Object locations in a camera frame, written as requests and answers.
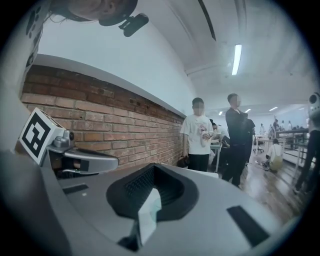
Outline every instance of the brick wall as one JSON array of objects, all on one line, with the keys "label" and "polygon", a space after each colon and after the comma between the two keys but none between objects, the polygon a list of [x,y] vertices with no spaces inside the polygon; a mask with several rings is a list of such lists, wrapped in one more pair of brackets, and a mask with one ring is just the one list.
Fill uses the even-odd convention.
[{"label": "brick wall", "polygon": [[33,66],[21,101],[74,131],[80,148],[119,158],[119,169],[144,163],[175,165],[183,118],[114,84],[62,69]]}]

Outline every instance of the person sitting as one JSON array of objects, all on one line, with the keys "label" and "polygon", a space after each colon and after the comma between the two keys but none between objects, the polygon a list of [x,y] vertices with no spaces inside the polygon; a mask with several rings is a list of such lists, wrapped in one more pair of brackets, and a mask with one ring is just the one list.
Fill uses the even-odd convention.
[{"label": "person sitting", "polygon": [[271,170],[277,172],[282,168],[282,147],[279,145],[279,141],[276,138],[273,139],[272,144],[272,147],[270,147],[265,156],[267,161],[263,162],[262,166],[265,171]]}]

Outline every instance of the black suit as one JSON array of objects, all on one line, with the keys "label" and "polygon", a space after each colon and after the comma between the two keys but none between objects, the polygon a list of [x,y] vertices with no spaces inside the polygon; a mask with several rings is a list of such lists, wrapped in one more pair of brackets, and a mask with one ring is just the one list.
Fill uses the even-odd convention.
[{"label": "black suit", "polygon": [[240,177],[246,165],[247,122],[244,113],[241,111],[238,113],[233,108],[225,113],[225,120],[230,137],[230,160],[222,179],[229,181],[232,178],[232,184],[239,186]]}]

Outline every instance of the ceiling light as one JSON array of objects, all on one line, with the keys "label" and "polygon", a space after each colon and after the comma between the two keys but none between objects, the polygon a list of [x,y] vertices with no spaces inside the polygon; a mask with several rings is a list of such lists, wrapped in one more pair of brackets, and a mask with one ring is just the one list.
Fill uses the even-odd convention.
[{"label": "ceiling light", "polygon": [[237,44],[234,47],[234,62],[233,62],[233,69],[232,69],[233,76],[238,73],[238,68],[239,68],[240,58],[241,58],[241,50],[242,50],[241,44]]}]

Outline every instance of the white tissue paper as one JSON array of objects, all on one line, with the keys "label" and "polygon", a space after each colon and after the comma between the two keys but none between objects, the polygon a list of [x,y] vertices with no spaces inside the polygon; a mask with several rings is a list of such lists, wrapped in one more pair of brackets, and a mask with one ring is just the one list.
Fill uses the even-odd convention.
[{"label": "white tissue paper", "polygon": [[144,245],[157,228],[157,212],[162,208],[158,190],[153,188],[138,211],[141,244]]}]

